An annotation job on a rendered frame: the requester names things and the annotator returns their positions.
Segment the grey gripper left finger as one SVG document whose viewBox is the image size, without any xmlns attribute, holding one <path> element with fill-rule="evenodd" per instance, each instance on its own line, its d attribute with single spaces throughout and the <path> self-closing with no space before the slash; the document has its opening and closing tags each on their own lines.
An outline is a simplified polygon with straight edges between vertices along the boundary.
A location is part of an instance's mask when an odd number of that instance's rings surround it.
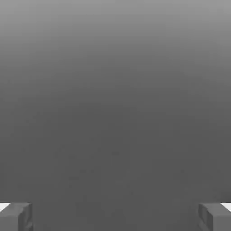
<svg viewBox="0 0 231 231">
<path fill-rule="evenodd" d="M 33 204 L 0 202 L 0 231 L 34 231 Z"/>
</svg>

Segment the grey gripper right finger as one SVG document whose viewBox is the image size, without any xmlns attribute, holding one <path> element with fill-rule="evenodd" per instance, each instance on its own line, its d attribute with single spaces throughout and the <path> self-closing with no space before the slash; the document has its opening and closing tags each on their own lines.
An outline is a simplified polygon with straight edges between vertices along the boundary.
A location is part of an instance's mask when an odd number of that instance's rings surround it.
<svg viewBox="0 0 231 231">
<path fill-rule="evenodd" d="M 201 231 L 231 231 L 231 203 L 199 203 Z"/>
</svg>

